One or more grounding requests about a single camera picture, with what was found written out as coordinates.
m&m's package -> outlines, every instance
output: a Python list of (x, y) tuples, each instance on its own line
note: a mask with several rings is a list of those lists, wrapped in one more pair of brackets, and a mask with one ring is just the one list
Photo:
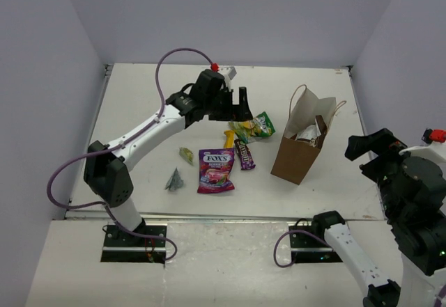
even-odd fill
[(240, 165), (242, 166), (242, 170), (252, 170), (256, 167), (254, 161), (252, 160), (251, 152), (247, 145), (245, 145), (242, 141), (236, 140), (236, 150), (238, 158), (240, 159)]
[(218, 194), (235, 189), (229, 180), (234, 164), (234, 148), (201, 149), (199, 161), (199, 194)]
[(267, 138), (276, 132), (266, 112), (260, 113), (253, 120), (231, 121), (229, 122), (229, 128), (245, 144), (254, 142), (259, 138)]

white table surface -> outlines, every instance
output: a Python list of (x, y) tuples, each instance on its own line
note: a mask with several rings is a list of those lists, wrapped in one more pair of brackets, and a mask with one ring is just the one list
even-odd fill
[[(362, 306), (343, 263), (280, 269), (282, 223), (170, 223), (178, 255), (166, 264), (101, 263), (106, 221), (53, 221), (26, 307)], [(352, 235), (401, 284), (401, 254), (384, 221), (350, 221)], [(279, 261), (290, 260), (289, 239)]]
[[(163, 65), (160, 83), (165, 97), (197, 79), (205, 67), (199, 65)], [(143, 213), (198, 214), (242, 217), (313, 217), (337, 210), (346, 219), (382, 219), (378, 191), (363, 177), (358, 166), (368, 157), (350, 162), (344, 158), (348, 137), (361, 135), (351, 81), (347, 70), (309, 68), (237, 67), (233, 87), (246, 86), (248, 102), (254, 115), (267, 111), (277, 132), (269, 139), (249, 145), (256, 168), (241, 171), (236, 158), (231, 180), (236, 190), (216, 196), (198, 194), (198, 151), (221, 148), (223, 122), (202, 120), (171, 137), (144, 157), (131, 172), (134, 183), (132, 199)], [(92, 141), (103, 143), (118, 138), (151, 116), (160, 105), (154, 84), (155, 65), (116, 64), (105, 92)], [(289, 98), (300, 84), (319, 97), (335, 96), (347, 100), (334, 118), (332, 129), (321, 154), (300, 186), (270, 174), (285, 128)], [(194, 152), (194, 166), (178, 155), (179, 147)], [(176, 192), (164, 186), (178, 167), (185, 187)], [(78, 179), (72, 203), (95, 200), (96, 196)], [(88, 217), (92, 207), (68, 216)]]

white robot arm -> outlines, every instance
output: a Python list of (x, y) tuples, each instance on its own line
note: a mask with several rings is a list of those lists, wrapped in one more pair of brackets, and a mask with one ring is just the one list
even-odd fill
[[(109, 211), (123, 227), (135, 231), (144, 222), (130, 198), (133, 184), (129, 172), (153, 148), (205, 115), (210, 120), (221, 121), (252, 119), (246, 88), (239, 88), (239, 105), (232, 103), (231, 80), (235, 75), (234, 67), (225, 67), (219, 72), (204, 70), (196, 83), (186, 85), (166, 100), (161, 114), (158, 110), (132, 131), (107, 145), (95, 141), (89, 146), (89, 152), (116, 148), (87, 158), (84, 181), (106, 202)], [(152, 126), (136, 136), (148, 125)]]
[(387, 222), (403, 259), (400, 287), (360, 248), (338, 212), (313, 218), (323, 238), (346, 264), (365, 296), (364, 307), (446, 306), (446, 218), (441, 212), (446, 180), (437, 165), (446, 162), (446, 132), (428, 129), (427, 147), (407, 148), (387, 129), (351, 136), (346, 157), (372, 150), (378, 156), (360, 167), (377, 183)]

white wall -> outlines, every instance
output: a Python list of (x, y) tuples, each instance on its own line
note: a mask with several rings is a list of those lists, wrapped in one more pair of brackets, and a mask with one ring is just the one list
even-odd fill
[(190, 46), (221, 63), (328, 67), (353, 64), (389, 1), (72, 0), (107, 62), (154, 63)]
[(16, 307), (56, 214), (46, 181), (85, 150), (103, 66), (70, 0), (0, 0), (0, 18), (0, 305)]
[(392, 0), (353, 68), (368, 132), (446, 129), (446, 0)]

brown paper bag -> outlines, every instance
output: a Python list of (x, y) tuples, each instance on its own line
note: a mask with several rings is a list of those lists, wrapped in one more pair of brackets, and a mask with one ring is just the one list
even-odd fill
[[(305, 87), (304, 92), (291, 110), (294, 95), (303, 87)], [(316, 161), (323, 144), (318, 146), (320, 148), (317, 148), (302, 141), (295, 141), (291, 137), (313, 125), (316, 116), (322, 116), (327, 125), (326, 135), (328, 135), (333, 116), (345, 103), (346, 101), (343, 100), (336, 105), (335, 97), (319, 99), (305, 84), (298, 86), (291, 96), (289, 119), (271, 174), (289, 182), (300, 184), (314, 161)]]

